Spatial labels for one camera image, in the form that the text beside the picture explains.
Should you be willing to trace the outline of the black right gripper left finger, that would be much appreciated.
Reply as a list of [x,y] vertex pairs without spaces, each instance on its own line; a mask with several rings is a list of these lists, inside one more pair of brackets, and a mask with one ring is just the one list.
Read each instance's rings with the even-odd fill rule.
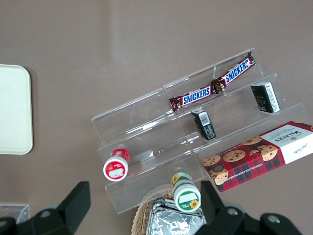
[[73,235],[91,205],[88,181],[79,182],[55,209],[45,209],[16,224],[12,217],[0,219],[2,235]]

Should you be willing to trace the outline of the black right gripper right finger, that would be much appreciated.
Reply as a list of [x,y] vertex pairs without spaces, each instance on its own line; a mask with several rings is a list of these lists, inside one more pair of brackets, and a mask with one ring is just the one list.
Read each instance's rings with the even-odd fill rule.
[[254,219],[235,206],[225,206],[210,181],[201,182],[201,208],[207,224],[197,235],[300,235],[285,216],[265,213]]

